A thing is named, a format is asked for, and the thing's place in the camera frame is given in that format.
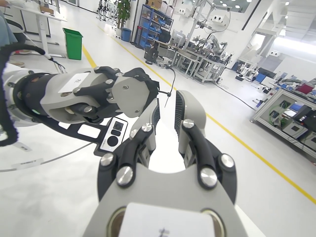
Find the yellow floor line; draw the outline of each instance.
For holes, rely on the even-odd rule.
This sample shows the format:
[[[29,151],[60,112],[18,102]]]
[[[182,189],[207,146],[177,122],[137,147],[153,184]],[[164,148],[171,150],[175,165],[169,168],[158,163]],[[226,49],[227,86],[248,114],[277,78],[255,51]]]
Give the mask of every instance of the yellow floor line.
[[[137,59],[141,64],[146,66],[148,69],[150,69],[154,74],[156,74],[159,78],[161,78],[165,83],[167,83],[169,86],[171,86],[171,83],[169,83],[166,79],[164,79],[161,75],[159,75],[155,70],[153,70],[151,67],[148,66],[148,64],[144,63],[141,59],[139,59],[135,54],[130,52],[125,46],[123,46],[119,41],[117,41],[115,38],[107,34],[101,27],[98,26],[99,29],[101,29],[106,35],[108,35],[113,41],[115,41],[117,44],[119,44],[123,49],[125,49],[127,52],[129,52],[135,59]],[[91,58],[90,54],[87,52],[89,57],[87,57],[88,61],[90,60],[91,66],[95,67],[96,64]],[[257,158],[259,158],[262,162],[264,162],[268,167],[270,167],[274,172],[276,172],[279,176],[281,176],[285,181],[287,181],[291,186],[293,186],[297,191],[299,191],[301,194],[303,194],[306,198],[308,198],[311,202],[316,204],[316,199],[311,196],[309,193],[307,193],[303,188],[301,188],[299,185],[297,185],[295,182],[293,182],[290,178],[288,178],[285,174],[283,174],[280,170],[278,170],[276,167],[274,167],[270,162],[265,160],[260,154],[258,154],[255,150],[253,150],[250,146],[248,146],[244,141],[242,141],[239,137],[237,137],[234,133],[232,133],[230,130],[225,128],[221,123],[219,123],[215,118],[210,116],[210,114],[206,113],[207,117],[212,120],[215,124],[217,124],[221,129],[223,129],[225,132],[227,132],[231,137],[236,139],[240,144],[242,144],[246,149],[248,149],[251,153],[253,153]]]
[[[94,60],[92,59],[92,57],[90,56],[89,52],[87,51],[86,47],[84,45],[82,45],[82,52],[83,54],[86,56],[88,62],[90,63],[92,68],[95,68],[97,65],[94,62]]]

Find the potted plant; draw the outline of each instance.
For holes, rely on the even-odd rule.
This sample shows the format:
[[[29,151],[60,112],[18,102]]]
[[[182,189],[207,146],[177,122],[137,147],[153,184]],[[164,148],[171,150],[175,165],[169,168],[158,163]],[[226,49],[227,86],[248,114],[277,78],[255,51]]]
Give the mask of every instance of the potted plant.
[[[116,35],[122,36],[122,28],[125,21],[130,19],[131,15],[131,0],[117,0],[118,25],[116,28]]]

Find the red box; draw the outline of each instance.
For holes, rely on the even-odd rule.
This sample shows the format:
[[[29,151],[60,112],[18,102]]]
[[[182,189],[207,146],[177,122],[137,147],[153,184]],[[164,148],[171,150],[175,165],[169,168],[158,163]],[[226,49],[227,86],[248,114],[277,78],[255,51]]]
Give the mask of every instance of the red box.
[[[301,92],[301,93],[304,93],[304,94],[308,94],[310,93],[314,88],[311,87],[311,86],[308,86],[306,84],[303,84],[301,86],[299,86],[296,90]]]

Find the blue shelving rack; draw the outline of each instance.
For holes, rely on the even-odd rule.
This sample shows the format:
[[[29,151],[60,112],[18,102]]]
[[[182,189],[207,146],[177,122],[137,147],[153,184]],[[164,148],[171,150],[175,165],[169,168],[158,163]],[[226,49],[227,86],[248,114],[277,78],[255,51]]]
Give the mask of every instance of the blue shelving rack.
[[[139,19],[139,27],[142,27],[140,46],[143,49],[146,46],[150,46],[151,42],[158,40],[161,29],[170,31],[173,22],[173,19],[168,15],[157,11],[149,5],[143,4]]]

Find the green plant leaves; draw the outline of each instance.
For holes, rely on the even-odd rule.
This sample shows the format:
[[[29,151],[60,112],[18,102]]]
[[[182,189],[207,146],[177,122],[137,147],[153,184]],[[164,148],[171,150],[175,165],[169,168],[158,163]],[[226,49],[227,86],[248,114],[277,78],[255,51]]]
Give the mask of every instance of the green plant leaves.
[[[131,16],[131,0],[118,0],[118,19],[122,23],[119,28],[123,27],[124,22]]]

